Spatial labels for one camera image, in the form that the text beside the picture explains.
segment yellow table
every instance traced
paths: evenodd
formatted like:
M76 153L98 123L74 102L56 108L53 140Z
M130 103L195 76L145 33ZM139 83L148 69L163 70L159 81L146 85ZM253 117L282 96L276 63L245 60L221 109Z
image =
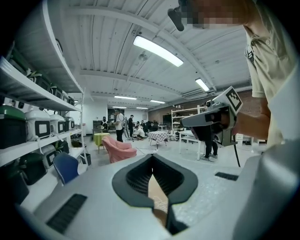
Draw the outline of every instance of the yellow table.
M96 133L96 134L94 134L94 142L98 146L98 153L99 153L99 147L103 146L102 138L106 135L110 135L110 134L109 133Z

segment pink armchair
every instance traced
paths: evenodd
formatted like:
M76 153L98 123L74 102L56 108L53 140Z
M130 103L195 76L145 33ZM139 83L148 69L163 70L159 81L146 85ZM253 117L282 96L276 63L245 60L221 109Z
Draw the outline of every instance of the pink armchair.
M102 144L106 147L111 163L136 156L136 149L129 142L118 142L107 135L102 139Z

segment shirt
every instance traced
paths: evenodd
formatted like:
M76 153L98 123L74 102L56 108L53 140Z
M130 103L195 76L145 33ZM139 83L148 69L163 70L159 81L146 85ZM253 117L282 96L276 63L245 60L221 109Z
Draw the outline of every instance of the shirt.
M129 118L128 120L128 127L133 128L132 118Z
M120 122L118 125L116 125L116 130L122 130L123 129L123 126L122 126L122 123L124 121L124 115L122 113L120 113L118 116L117 116L117 119L116 119L116 122Z
M298 55L280 21L263 4L254 2L269 36L259 37L244 26L247 36L245 56L252 80L252 96L267 98L269 103L296 66ZM271 114L267 145L270 147L282 141L282 134Z
M139 128L136 131L135 135L140 135L141 137L145 137L145 133L144 133L144 131L141 128Z

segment floor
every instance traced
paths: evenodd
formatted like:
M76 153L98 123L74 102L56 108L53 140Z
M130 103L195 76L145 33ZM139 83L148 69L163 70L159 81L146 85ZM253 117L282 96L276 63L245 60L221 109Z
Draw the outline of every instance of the floor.
M111 136L114 139L117 139L115 133L111 133ZM133 148L137 149L137 155L158 153L162 155L167 154L169 158L171 158L172 156L177 156L177 157L180 156L183 159L197 161L196 160L197 143L192 144L191 142L189 143L182 142L181 154L179 154L179 143L176 141L167 142L166 143L167 146L165 145L164 142L161 142L158 146L158 150L155 141L152 141L152 144L150 146L150 141L148 139L144 139L143 141L135 140L134 142L132 141L129 142L132 144ZM84 143L87 145L88 153L91 154L92 165L90 167L94 168L97 166L103 166L110 163L107 151L103 149L103 147L100 147L98 153L98 147L91 140L91 136L84 137ZM202 143L201 156L204 151L205 151L205 144ZM253 153L251 151L251 146L249 145L237 146L237 152L238 152L238 157L240 160L241 167L245 165L245 162L248 158L258 155L258 153ZM234 147L233 146L219 147L218 159L215 159L215 162L211 164L219 165L219 166L237 167L238 164L234 153Z

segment ceiling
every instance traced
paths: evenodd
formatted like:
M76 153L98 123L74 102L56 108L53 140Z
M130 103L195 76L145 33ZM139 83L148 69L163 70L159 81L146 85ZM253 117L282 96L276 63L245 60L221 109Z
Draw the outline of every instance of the ceiling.
M151 99L174 104L203 98L207 94L195 82L199 77L213 93L231 85L251 88L242 27L195 30L187 26L179 32L167 16L177 0L69 0L60 4L60 16L55 16L52 27L67 49L66 61L88 95L107 98L109 106L155 109L161 105ZM136 35L176 54L183 65L176 67L134 46ZM123 101L115 95L137 100Z

